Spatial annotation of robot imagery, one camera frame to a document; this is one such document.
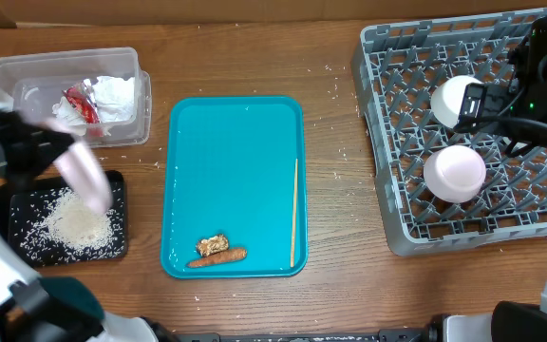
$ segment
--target black tray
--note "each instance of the black tray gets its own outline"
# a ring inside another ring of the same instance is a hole
[[[100,249],[84,249],[83,252],[69,252],[62,243],[49,241],[37,247],[23,242],[32,228],[31,224],[41,220],[38,214],[46,215],[46,200],[56,200],[59,190],[67,187],[62,177],[37,180],[31,190],[14,192],[5,184],[0,187],[0,234],[12,250],[31,267],[61,265],[78,261],[120,258],[128,250],[127,206],[123,176],[118,171],[105,172],[113,191],[113,215],[109,215],[114,239],[110,245]]]

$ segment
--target clear plastic container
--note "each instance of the clear plastic container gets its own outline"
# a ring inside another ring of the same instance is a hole
[[[84,138],[94,147],[145,143],[151,125],[151,82],[141,71],[137,51],[132,47],[99,48],[40,53],[0,58],[0,90],[9,96],[24,120],[36,124],[54,117],[52,106],[61,101],[63,91],[84,79],[98,76],[135,79],[134,109],[124,121],[87,123]],[[90,128],[105,128],[110,135],[98,137]]]

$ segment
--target pink object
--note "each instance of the pink object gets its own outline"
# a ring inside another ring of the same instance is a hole
[[[465,146],[449,146],[431,155],[424,166],[427,188],[441,200],[462,203],[481,190],[486,167],[476,151]]]
[[[72,133],[55,119],[48,119],[44,124],[59,132]],[[104,214],[111,207],[113,197],[109,181],[85,141],[78,139],[54,161],[54,166],[93,212]]]

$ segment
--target plastic container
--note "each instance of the plastic container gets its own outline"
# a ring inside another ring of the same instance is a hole
[[[151,85],[141,71],[137,52],[132,47],[99,48],[41,53],[0,58],[0,90],[23,118],[32,124],[54,117],[63,90],[83,79],[98,76],[135,78],[134,110],[126,121],[93,123],[73,127],[107,128],[110,135],[85,135],[93,147],[145,143],[151,124]]]
[[[435,89],[458,75],[507,85],[508,51],[546,9],[369,26],[351,61],[360,112],[375,154],[375,185],[389,249],[399,256],[547,237],[547,149],[520,158],[502,137],[455,134],[435,120]],[[478,195],[449,204],[425,186],[433,153],[463,145],[484,160]]]

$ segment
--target red wrapper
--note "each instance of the red wrapper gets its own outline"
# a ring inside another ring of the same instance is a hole
[[[90,100],[91,97],[88,91],[89,89],[86,88],[85,83],[81,82],[63,91],[63,94],[65,94],[66,100],[80,113],[86,123],[99,124],[101,121],[99,120],[97,107]],[[103,136],[103,131],[100,128],[88,128],[88,133],[97,137]]]

